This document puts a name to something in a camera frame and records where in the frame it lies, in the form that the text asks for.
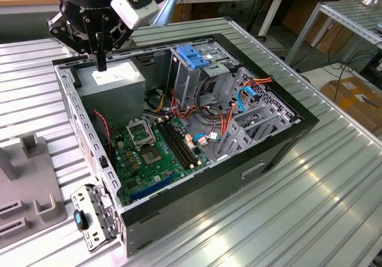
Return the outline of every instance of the blue pcie slot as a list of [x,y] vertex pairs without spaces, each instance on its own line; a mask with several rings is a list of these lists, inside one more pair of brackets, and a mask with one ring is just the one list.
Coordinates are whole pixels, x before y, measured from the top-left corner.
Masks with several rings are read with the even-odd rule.
[[155,183],[154,185],[150,186],[149,188],[143,189],[140,192],[137,192],[136,194],[133,194],[130,196],[131,200],[137,200],[139,198],[145,197],[149,194],[152,194],[153,192],[165,187],[166,185],[169,185],[171,183],[171,180],[177,175],[177,173],[174,173],[173,175],[167,177],[164,180],[161,180],[158,183]]

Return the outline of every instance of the blue latch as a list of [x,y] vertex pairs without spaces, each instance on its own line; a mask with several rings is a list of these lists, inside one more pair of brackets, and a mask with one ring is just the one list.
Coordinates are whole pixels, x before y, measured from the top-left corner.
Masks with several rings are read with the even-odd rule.
[[210,61],[205,60],[199,51],[194,49],[191,45],[179,46],[177,48],[178,53],[187,61],[192,69],[205,67],[211,64]]

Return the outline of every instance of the white cable connector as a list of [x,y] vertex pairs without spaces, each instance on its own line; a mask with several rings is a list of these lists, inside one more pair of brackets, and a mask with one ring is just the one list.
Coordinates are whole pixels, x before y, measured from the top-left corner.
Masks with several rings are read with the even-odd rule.
[[161,89],[155,89],[155,91],[159,94],[159,95],[163,95],[163,91]]

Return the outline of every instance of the slotted aluminum surface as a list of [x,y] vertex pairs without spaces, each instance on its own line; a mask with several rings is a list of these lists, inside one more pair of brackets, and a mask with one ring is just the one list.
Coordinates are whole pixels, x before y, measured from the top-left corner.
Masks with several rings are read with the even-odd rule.
[[382,46],[382,8],[366,7],[359,1],[326,2],[320,10],[367,41]]
[[0,250],[0,266],[367,266],[382,248],[382,143],[225,19],[144,28],[137,45],[222,33],[319,119],[283,161],[160,241],[125,258],[118,241],[89,254],[70,194],[91,182],[50,61],[51,40],[0,46],[0,146],[48,140],[69,217]]

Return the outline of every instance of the aluminum table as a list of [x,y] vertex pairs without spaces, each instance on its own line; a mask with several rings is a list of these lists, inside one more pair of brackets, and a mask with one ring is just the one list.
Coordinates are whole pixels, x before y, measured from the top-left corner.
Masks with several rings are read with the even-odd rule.
[[0,146],[47,139],[68,218],[0,250],[0,266],[367,266],[382,248],[382,143],[235,22],[144,28],[137,45],[222,33],[319,119],[272,171],[127,259],[89,254],[70,194],[91,183],[51,65],[50,39],[0,46]]
[[[333,21],[337,21],[346,28],[359,35],[360,40],[365,39],[371,44],[378,47],[382,47],[382,33],[376,29],[377,24],[382,23],[382,9],[370,8],[364,6],[359,1],[335,1],[335,2],[322,2],[318,3],[312,15],[308,19],[305,27],[298,36],[291,51],[285,59],[287,64],[291,64],[302,43],[306,39],[307,34],[313,27],[316,19],[321,13],[329,16],[329,19],[322,26],[321,30],[317,34],[315,40],[312,42],[312,46],[316,47],[316,44],[322,39],[325,32],[331,27]],[[357,45],[353,47],[345,57],[347,59],[354,52]]]

